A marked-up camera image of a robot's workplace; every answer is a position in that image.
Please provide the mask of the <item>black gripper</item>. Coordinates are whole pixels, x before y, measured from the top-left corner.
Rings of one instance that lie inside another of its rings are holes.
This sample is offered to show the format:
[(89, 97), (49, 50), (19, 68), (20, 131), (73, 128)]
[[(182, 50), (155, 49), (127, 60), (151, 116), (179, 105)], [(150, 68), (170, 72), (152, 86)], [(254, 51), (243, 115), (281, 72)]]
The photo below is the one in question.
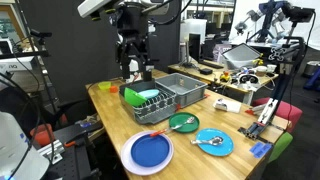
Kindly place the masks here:
[[(130, 56), (136, 56), (143, 65), (150, 64), (148, 19), (143, 6), (125, 2), (117, 8), (116, 28), (123, 40), (117, 44), (116, 61), (121, 65), (124, 79), (130, 78)], [(152, 70), (143, 72), (145, 82), (152, 80)]]

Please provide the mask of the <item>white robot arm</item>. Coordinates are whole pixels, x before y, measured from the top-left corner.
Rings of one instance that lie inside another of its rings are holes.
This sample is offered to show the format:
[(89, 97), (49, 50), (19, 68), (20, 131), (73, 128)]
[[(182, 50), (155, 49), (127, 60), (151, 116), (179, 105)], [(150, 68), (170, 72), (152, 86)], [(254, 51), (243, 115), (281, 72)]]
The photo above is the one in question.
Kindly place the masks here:
[(82, 18), (100, 20), (100, 14), (109, 15), (110, 22), (117, 28), (120, 42), (116, 44), (116, 61), (120, 64), (124, 79), (130, 77), (129, 64), (136, 59), (144, 81), (152, 80), (154, 60), (150, 57), (149, 15), (165, 15), (169, 0), (84, 0), (78, 7)]

